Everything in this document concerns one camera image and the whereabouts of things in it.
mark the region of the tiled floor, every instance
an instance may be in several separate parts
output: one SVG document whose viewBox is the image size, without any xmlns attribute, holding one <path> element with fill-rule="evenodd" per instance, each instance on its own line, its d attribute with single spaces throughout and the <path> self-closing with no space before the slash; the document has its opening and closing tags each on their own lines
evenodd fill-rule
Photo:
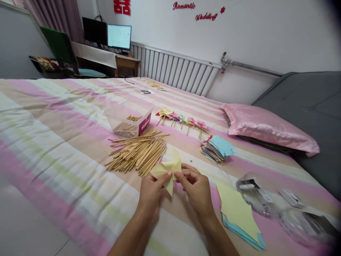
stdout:
<svg viewBox="0 0 341 256">
<path fill-rule="evenodd" d="M 0 175 L 0 256 L 84 256 Z"/>
</svg>

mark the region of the gray sofa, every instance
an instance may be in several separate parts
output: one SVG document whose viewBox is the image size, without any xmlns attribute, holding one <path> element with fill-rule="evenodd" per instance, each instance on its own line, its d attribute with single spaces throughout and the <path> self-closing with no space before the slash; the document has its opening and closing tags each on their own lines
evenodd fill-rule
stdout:
<svg viewBox="0 0 341 256">
<path fill-rule="evenodd" d="M 289 73 L 252 105 L 267 109 L 312 136 L 321 153 L 293 158 L 341 201 L 341 71 Z"/>
</svg>

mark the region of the chair backrest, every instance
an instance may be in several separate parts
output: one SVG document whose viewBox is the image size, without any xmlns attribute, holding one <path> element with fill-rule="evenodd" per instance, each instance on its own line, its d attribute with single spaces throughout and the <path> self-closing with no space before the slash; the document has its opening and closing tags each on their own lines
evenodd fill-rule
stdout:
<svg viewBox="0 0 341 256">
<path fill-rule="evenodd" d="M 66 33 L 46 27 L 40 27 L 56 59 L 67 63 L 77 63 L 71 41 Z"/>
</svg>

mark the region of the clear plastic box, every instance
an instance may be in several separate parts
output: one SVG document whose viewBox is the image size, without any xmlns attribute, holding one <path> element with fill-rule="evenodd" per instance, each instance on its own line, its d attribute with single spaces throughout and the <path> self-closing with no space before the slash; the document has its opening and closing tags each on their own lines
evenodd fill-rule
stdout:
<svg viewBox="0 0 341 256">
<path fill-rule="evenodd" d="M 153 107 L 127 100 L 121 104 L 106 101 L 104 114 L 113 132 L 125 138 L 140 136 L 148 127 Z"/>
<path fill-rule="evenodd" d="M 289 208 L 280 212 L 277 221 L 292 240 L 303 246 L 328 242 L 320 224 L 299 209 Z"/>
<path fill-rule="evenodd" d="M 249 172 L 236 182 L 236 189 L 255 212 L 269 218 L 278 216 L 284 198 L 275 182 Z"/>
</svg>

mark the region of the black monitor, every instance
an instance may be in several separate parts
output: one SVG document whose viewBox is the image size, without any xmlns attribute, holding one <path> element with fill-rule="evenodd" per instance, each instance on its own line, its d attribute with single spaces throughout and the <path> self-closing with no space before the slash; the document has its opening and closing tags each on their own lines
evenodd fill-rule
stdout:
<svg viewBox="0 0 341 256">
<path fill-rule="evenodd" d="M 101 44 L 108 44 L 107 24 L 105 22 L 83 17 L 83 27 L 85 40 L 97 43 L 98 47 L 101 47 Z"/>
<path fill-rule="evenodd" d="M 108 46 L 121 50 L 130 50 L 131 26 L 108 24 Z"/>
</svg>

